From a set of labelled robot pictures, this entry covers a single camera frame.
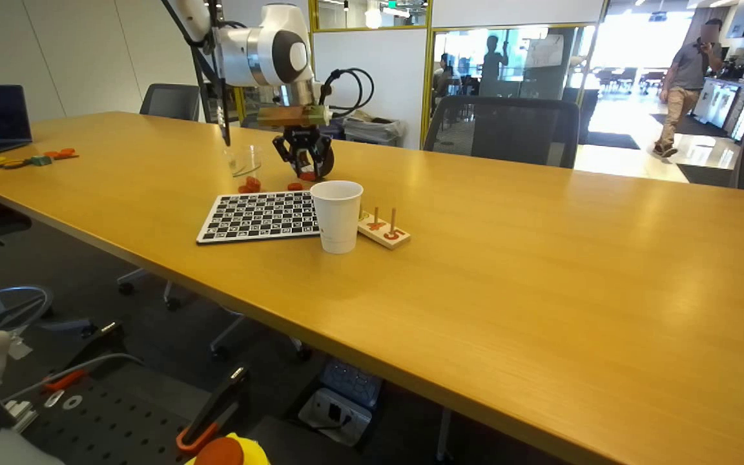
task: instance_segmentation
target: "wooden table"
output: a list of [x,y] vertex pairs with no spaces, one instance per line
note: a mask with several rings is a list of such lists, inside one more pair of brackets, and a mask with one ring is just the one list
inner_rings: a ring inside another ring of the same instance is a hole
[[[233,152],[271,132],[233,132]],[[204,125],[50,121],[0,201],[567,460],[744,464],[744,191],[337,142],[414,240],[195,247],[236,191]],[[293,183],[271,155],[263,190]]]

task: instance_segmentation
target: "wire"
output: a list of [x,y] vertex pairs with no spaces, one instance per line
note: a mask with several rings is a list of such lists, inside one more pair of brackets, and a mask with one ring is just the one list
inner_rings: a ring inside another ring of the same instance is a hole
[[85,359],[85,362],[80,362],[80,364],[73,364],[73,368],[67,368],[67,369],[63,369],[63,372],[46,376],[46,378],[42,378],[40,382],[33,382],[33,386],[28,386],[28,389],[15,390],[13,395],[5,399],[5,403],[7,403],[7,402],[15,402],[15,399],[23,399],[23,395],[28,395],[28,393],[33,393],[33,390],[42,390],[46,382],[55,382],[55,381],[67,378],[67,376],[73,376],[73,372],[85,372],[88,368],[95,368],[95,364],[104,364],[104,362],[111,362],[111,359],[129,359],[129,362],[134,362],[134,364],[143,364],[138,356],[124,354],[124,353],[100,354],[100,356]]
[[333,110],[342,110],[343,114],[342,116],[348,116],[352,112],[356,110],[364,110],[372,99],[376,99],[376,79],[363,70],[363,68],[346,68],[346,70],[333,70],[329,75],[329,81],[320,85],[320,106],[326,105],[326,99],[332,97],[332,85],[343,79],[343,75],[352,75],[354,83],[356,83],[356,99],[354,99],[354,106],[333,106]]
[[18,293],[36,293],[40,298],[0,313],[0,329],[15,337],[22,337],[28,325],[33,325],[55,305],[55,296],[44,288],[33,288],[33,285],[0,288],[0,296],[18,296]]

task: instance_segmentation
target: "white cup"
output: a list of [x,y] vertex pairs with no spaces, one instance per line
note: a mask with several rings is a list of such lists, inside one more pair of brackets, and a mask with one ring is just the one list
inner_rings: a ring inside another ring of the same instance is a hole
[[354,252],[363,194],[364,187],[354,181],[320,181],[311,187],[323,252],[329,253]]

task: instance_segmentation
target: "gray carpet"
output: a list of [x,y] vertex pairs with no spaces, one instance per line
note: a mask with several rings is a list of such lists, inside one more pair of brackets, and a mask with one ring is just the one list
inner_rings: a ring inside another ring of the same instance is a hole
[[[199,393],[215,390],[239,364],[248,364],[252,403],[243,420],[239,420],[239,428],[248,431],[248,428],[261,420],[285,420],[295,424],[295,412],[315,389],[315,381],[329,362],[326,354],[314,353],[301,356],[283,333],[252,320],[230,337],[230,359],[213,359],[208,344],[233,320],[233,316],[199,298],[188,298],[186,305],[165,311],[161,304],[162,282],[152,276],[138,282],[138,293],[124,298],[116,293],[113,280],[128,270],[129,266],[113,256],[44,225],[13,232],[4,239],[0,247],[0,285],[31,282],[50,288],[57,298],[51,320],[119,320],[129,354],[143,359],[150,372],[184,382]],[[40,381],[44,372],[57,369],[73,350],[80,347],[84,337],[33,329],[26,333],[26,341],[33,347],[33,354],[11,364],[13,369],[7,372],[4,393],[13,393]],[[396,386],[382,386],[372,430],[354,453],[370,465],[438,464],[440,420],[440,407]],[[453,424],[449,455],[456,464],[559,464],[480,424],[458,416]]]

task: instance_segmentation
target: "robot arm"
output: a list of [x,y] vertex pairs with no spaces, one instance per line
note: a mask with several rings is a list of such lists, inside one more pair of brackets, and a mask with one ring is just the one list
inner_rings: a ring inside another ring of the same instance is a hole
[[[223,22],[218,0],[162,0],[162,5],[191,48],[208,121],[219,125],[224,145],[230,145],[230,85],[271,85],[279,88],[283,106],[319,106],[308,30],[295,5],[267,5],[258,30]],[[286,127],[275,147],[298,176],[311,172],[314,178],[323,178],[333,167],[332,141],[311,125]]]
[[267,5],[245,30],[219,18],[218,0],[162,0],[191,48],[199,79],[224,85],[277,85],[285,106],[315,105],[305,22],[295,5]]

